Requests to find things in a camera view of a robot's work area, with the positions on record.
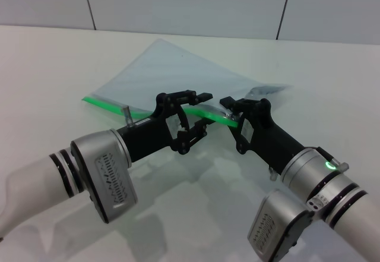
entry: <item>white table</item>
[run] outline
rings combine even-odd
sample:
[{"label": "white table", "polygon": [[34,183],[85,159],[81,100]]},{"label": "white table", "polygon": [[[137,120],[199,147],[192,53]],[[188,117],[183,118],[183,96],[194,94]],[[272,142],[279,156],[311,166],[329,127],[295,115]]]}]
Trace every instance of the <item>white table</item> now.
[{"label": "white table", "polygon": [[[273,112],[305,146],[348,162],[348,176],[380,204],[380,46],[0,27],[0,203],[16,168],[124,120],[81,98],[162,38],[236,73],[294,85]],[[164,149],[131,169],[139,203],[105,225],[84,192],[23,223],[0,260],[253,262],[246,235],[263,196],[280,187],[252,152],[241,156],[213,125],[186,156]],[[323,223],[283,261],[363,261]]]}]

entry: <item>green indicator ring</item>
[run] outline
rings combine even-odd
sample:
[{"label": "green indicator ring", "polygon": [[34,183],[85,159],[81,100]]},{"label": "green indicator ring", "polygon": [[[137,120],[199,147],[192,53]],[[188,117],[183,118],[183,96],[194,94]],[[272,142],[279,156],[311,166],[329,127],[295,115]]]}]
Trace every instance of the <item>green indicator ring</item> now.
[{"label": "green indicator ring", "polygon": [[331,169],[331,170],[336,170],[337,168],[333,165],[333,164],[331,164],[330,162],[326,162],[326,167],[328,168],[328,169]]}]

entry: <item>plastic bag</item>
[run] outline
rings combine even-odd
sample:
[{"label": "plastic bag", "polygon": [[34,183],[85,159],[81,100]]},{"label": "plastic bag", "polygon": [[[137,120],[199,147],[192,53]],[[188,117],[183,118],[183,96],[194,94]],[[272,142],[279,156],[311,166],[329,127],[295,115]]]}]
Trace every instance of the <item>plastic bag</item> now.
[{"label": "plastic bag", "polygon": [[226,96],[261,99],[286,87],[265,85],[237,75],[159,39],[114,79],[83,100],[118,114],[128,105],[132,117],[138,119],[151,114],[159,93],[195,90],[198,94],[212,93],[214,98],[196,106],[184,106],[186,113],[236,126],[230,111],[219,104],[220,99]]}]

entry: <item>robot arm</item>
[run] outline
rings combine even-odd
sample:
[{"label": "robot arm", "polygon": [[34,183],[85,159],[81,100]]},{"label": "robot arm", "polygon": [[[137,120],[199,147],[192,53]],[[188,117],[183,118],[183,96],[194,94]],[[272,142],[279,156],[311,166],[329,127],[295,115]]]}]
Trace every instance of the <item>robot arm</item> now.
[{"label": "robot arm", "polygon": [[137,203],[128,168],[166,146],[186,154],[205,137],[209,119],[193,127],[181,107],[197,105],[213,95],[195,91],[159,94],[155,111],[132,122],[129,108],[123,111],[127,125],[80,137],[70,147],[13,172],[7,178],[7,203],[0,215],[0,240],[21,222],[85,189],[105,223]]},{"label": "robot arm", "polygon": [[248,240],[266,262],[280,261],[296,245],[302,231],[323,220],[370,262],[380,261],[380,210],[367,192],[343,174],[349,166],[322,148],[303,147],[276,125],[267,99],[221,99],[220,103],[239,118],[230,127],[236,149],[254,151],[268,165],[270,179],[282,183],[302,203],[279,190],[262,201],[248,233]]}]

